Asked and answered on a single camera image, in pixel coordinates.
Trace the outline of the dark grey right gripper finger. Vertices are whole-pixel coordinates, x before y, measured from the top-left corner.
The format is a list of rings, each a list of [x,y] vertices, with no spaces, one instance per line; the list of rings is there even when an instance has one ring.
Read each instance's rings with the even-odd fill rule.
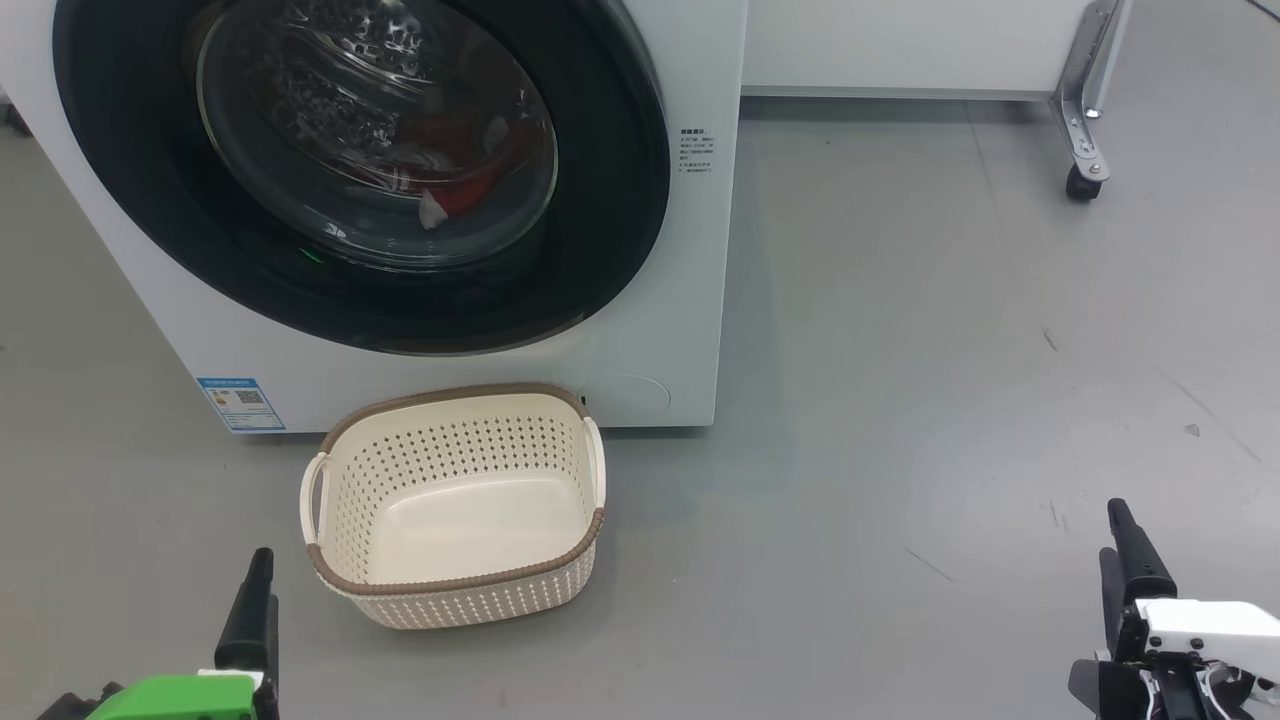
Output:
[[[1119,562],[1123,605],[1134,605],[1138,600],[1176,598],[1176,582],[1128,502],[1111,498],[1107,512]]]
[[[1111,657],[1125,657],[1125,588],[1126,578],[1115,548],[1100,550],[1100,582],[1106,648]]]

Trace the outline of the white front-load washing machine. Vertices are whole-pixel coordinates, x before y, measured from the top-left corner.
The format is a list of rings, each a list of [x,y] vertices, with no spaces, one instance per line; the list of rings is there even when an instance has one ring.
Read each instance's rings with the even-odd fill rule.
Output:
[[[385,400],[512,383],[568,389],[604,428],[712,424],[749,0],[623,0],[655,67],[669,140],[669,200],[653,250],[579,324],[518,347],[444,356],[381,354],[296,331],[220,295],[152,243],[70,131],[52,65],[54,4],[0,0],[0,88],[197,387],[197,378],[256,379],[285,433],[326,432]],[[682,128],[714,136],[712,173],[673,168]]]

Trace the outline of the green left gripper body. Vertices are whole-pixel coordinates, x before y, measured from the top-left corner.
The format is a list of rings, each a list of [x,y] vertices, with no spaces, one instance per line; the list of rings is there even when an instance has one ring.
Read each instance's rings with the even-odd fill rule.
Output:
[[[104,700],[86,720],[259,720],[261,673],[154,675]]]

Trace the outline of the blue energy label sticker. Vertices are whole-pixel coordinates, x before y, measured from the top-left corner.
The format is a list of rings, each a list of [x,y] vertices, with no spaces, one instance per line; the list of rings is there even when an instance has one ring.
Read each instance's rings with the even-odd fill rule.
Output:
[[[197,378],[205,397],[233,434],[279,434],[287,428],[253,378]]]

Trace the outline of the cream perforated basket brown rim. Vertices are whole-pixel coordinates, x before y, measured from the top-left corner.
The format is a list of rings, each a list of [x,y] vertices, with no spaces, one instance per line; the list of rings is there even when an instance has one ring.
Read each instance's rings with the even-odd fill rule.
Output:
[[[300,486],[314,570],[366,618],[438,630],[568,603],[605,520],[602,433],[568,389],[443,389],[338,423]]]

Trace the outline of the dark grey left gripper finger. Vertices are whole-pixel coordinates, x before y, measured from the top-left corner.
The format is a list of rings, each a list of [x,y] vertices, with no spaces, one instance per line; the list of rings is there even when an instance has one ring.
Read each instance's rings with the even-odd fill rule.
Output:
[[[215,669],[262,671],[264,626],[268,597],[274,594],[273,578],[274,552],[256,550],[215,647]]]
[[[255,710],[257,720],[282,720],[279,600],[275,594],[268,597],[265,620],[262,647],[266,655],[262,669],[262,683],[255,692]]]

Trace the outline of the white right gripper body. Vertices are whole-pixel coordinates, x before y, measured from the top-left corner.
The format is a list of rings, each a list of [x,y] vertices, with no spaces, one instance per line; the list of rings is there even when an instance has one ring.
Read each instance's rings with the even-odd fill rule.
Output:
[[[1094,720],[1280,716],[1280,618],[1243,601],[1137,600],[1108,647],[1073,664],[1068,691]]]

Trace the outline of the metal bracket leg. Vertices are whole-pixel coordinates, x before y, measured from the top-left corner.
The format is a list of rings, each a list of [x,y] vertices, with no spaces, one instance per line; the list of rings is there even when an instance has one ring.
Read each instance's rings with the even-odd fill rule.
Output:
[[[1071,154],[1071,167],[1079,165],[1082,173],[1103,183],[1110,169],[1091,124],[1102,117],[1132,5],[1133,0],[1091,0],[1050,99],[1050,109]]]

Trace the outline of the black round glass washer door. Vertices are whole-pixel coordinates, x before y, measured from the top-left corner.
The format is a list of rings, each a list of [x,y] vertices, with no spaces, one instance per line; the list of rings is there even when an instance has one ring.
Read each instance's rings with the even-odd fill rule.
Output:
[[[55,0],[72,133],[124,214],[206,286],[381,354],[518,347],[609,304],[672,161],[623,0]],[[434,229],[375,164],[399,120],[481,110],[518,160]]]

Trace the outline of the red basketball jersey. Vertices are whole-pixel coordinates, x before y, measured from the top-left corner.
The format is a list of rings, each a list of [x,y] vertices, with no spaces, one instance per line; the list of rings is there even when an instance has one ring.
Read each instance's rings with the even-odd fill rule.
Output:
[[[375,164],[384,190],[419,200],[419,220],[434,229],[477,208],[522,147],[518,126],[481,110],[424,113],[396,126]]]

